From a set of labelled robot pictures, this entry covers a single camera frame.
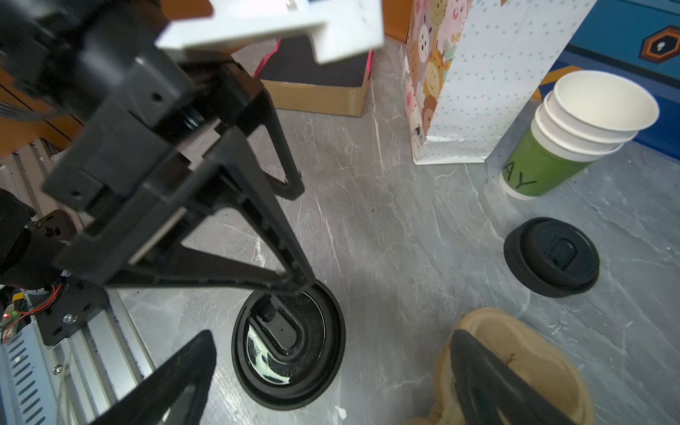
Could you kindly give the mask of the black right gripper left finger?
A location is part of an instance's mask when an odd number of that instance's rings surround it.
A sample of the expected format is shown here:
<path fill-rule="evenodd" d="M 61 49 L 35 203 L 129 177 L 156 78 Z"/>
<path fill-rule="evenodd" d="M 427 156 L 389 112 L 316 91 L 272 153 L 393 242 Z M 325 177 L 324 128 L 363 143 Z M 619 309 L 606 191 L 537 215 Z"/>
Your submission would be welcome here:
<path fill-rule="evenodd" d="M 200 423 L 216 360 L 213 334 L 203 330 L 93 423 Z"/>

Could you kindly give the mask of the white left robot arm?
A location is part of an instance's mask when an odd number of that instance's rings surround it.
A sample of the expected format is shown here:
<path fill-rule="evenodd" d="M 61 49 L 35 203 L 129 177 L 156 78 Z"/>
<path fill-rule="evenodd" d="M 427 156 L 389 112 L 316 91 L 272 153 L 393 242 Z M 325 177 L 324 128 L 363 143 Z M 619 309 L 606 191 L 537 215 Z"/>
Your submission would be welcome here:
<path fill-rule="evenodd" d="M 42 188 L 91 223 L 70 242 L 1 195 L 1 282 L 70 274 L 103 287 L 231 287 L 295 295 L 315 273 L 279 205 L 304 192 L 271 97 L 227 54 L 177 60 L 155 42 L 157 1 L 4 1 L 1 67 L 83 132 Z M 186 248 L 205 219 L 240 212 L 281 271 Z"/>

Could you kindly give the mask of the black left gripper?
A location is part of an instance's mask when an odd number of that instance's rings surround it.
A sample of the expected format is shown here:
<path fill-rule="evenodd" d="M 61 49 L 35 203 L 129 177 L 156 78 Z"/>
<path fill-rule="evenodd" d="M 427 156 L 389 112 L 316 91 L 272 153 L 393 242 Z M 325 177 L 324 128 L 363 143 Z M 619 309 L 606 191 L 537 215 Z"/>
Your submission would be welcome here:
<path fill-rule="evenodd" d="M 298 294 L 315 273 L 276 196 L 296 200 L 305 186 L 272 99 L 233 60 L 176 63 L 155 44 L 167 25 L 156 1 L 1 4 L 4 69 L 85 125 L 44 185 L 93 219 L 58 265 L 114 287 Z M 260 169 L 247 140 L 258 127 L 284 181 Z M 242 215 L 282 270 L 182 245 L 224 209 Z"/>

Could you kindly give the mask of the black plastic cup lid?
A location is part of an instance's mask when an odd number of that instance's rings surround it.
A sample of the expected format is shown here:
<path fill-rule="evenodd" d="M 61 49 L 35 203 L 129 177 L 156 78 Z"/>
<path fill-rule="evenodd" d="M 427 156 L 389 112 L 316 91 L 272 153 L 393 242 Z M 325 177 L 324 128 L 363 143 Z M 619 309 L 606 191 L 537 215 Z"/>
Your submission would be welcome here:
<path fill-rule="evenodd" d="M 290 411 L 329 388 L 345 343 L 340 305 L 318 281 L 296 296 L 253 292 L 237 315 L 231 355 L 239 384 L 255 402 Z"/>

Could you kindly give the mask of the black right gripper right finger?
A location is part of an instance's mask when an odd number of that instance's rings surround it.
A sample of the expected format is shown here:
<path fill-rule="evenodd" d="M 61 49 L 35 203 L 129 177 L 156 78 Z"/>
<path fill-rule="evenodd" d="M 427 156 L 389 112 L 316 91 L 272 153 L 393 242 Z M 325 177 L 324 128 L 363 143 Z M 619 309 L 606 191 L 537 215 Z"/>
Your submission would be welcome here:
<path fill-rule="evenodd" d="M 469 332 L 453 332 L 453 388 L 467 424 L 571 424 Z"/>

